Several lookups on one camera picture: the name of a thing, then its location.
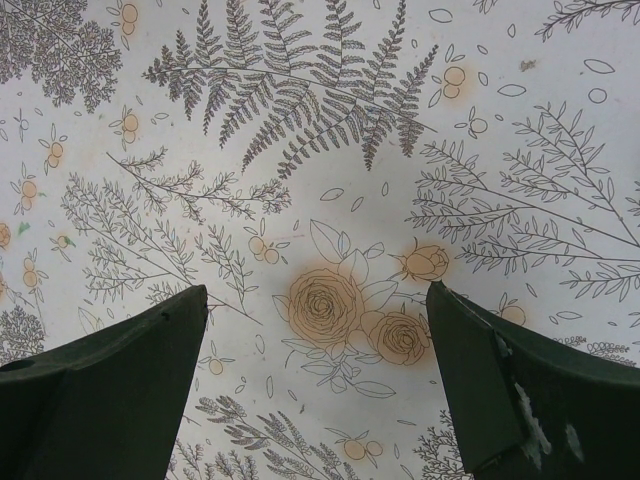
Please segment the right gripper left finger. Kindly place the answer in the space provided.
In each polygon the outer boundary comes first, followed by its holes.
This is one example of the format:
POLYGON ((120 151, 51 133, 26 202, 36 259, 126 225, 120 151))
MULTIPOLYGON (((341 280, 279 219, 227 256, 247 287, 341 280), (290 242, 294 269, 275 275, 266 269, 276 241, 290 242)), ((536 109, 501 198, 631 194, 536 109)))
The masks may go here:
POLYGON ((205 286, 192 286, 2 366, 2 478, 164 478, 207 315, 205 286))

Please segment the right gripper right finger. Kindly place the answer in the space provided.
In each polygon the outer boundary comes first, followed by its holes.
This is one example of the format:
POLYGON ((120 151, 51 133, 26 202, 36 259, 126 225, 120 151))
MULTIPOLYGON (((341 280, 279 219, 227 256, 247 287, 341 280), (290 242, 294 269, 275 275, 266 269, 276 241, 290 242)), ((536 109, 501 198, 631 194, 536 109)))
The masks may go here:
POLYGON ((441 282, 426 310, 467 473, 638 478, 638 369, 504 320, 441 282))

